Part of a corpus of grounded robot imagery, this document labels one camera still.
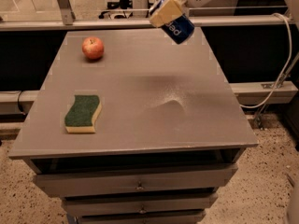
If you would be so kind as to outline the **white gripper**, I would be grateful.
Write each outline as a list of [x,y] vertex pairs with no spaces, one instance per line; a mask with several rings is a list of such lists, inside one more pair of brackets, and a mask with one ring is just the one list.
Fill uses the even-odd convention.
[[149,9],[149,22],[154,27],[162,27],[165,24],[179,18],[185,7],[202,7],[212,0],[157,0]]

